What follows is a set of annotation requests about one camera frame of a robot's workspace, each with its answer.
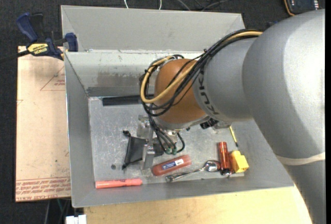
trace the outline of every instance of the cardboard sheet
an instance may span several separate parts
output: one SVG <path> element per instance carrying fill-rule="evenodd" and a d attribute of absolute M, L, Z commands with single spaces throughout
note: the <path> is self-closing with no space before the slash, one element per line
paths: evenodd
<path fill-rule="evenodd" d="M 16 202 L 70 195 L 64 62 L 20 57 Z"/>

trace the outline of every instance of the pink marker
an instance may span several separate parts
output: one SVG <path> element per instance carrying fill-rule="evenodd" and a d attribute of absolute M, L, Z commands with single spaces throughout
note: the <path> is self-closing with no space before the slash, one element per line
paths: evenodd
<path fill-rule="evenodd" d="M 142 185 L 142 183 L 143 181 L 140 178 L 96 181 L 95 188 L 101 189 L 101 188 L 112 188 L 112 187 L 122 187 L 122 186 L 137 186 L 137 185 Z"/>

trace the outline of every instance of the metal spoon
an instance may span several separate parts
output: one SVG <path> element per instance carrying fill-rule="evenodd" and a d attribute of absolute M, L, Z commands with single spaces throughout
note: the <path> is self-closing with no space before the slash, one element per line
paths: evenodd
<path fill-rule="evenodd" d="M 175 180 L 182 178 L 185 175 L 188 175 L 193 172 L 201 172 L 201 171 L 217 172 L 220 170 L 220 167 L 221 167 L 221 164 L 218 161 L 209 160 L 205 163 L 204 167 L 202 167 L 202 168 L 199 168 L 199 169 L 196 169 L 193 171 L 189 171 L 189 172 L 181 172 L 181 173 L 175 173 L 175 174 L 168 175 L 165 177 L 166 178 L 165 181 L 167 183 L 169 183 L 169 182 L 175 181 Z"/>

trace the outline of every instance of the gray carpet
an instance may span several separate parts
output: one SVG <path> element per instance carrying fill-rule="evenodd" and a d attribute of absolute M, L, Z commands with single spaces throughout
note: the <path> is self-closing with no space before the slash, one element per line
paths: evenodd
<path fill-rule="evenodd" d="M 200 10 L 194 0 L 182 0 L 190 9 Z M 325 0 L 319 0 L 325 8 Z M 175 0 L 163 0 L 163 9 L 182 10 Z M 14 55 L 18 45 L 27 44 L 16 25 L 24 12 L 42 12 L 46 31 L 61 35 L 60 5 L 109 6 L 125 8 L 123 0 L 0 0 L 0 58 Z M 158 0 L 128 0 L 130 8 L 157 9 Z M 247 28 L 266 29 L 289 17 L 282 0 L 231 0 L 206 11 L 242 13 Z M 48 201 L 20 203 L 14 201 L 15 138 L 16 138 L 17 62 L 0 64 L 0 223 L 43 223 Z M 57 223 L 58 205 L 50 203 L 49 223 Z"/>

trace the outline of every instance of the orange battery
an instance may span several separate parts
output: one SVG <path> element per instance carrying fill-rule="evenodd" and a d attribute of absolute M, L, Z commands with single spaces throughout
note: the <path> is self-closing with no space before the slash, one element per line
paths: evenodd
<path fill-rule="evenodd" d="M 137 185 L 142 185 L 142 183 L 143 181 L 140 178 L 96 181 L 95 188 L 100 189 L 100 188 L 112 188 L 112 187 L 122 187 L 122 186 L 137 186 Z"/>
<path fill-rule="evenodd" d="M 189 166 L 192 164 L 192 160 L 189 155 L 183 155 L 172 160 L 165 161 L 163 163 L 153 166 L 152 172 L 153 175 L 159 176 L 178 170 L 182 167 Z"/>
<path fill-rule="evenodd" d="M 230 155 L 228 152 L 228 145 L 225 141 L 218 143 L 218 151 L 219 151 L 219 161 L 221 163 L 221 174 L 231 174 L 232 173 L 232 165 L 230 161 Z"/>

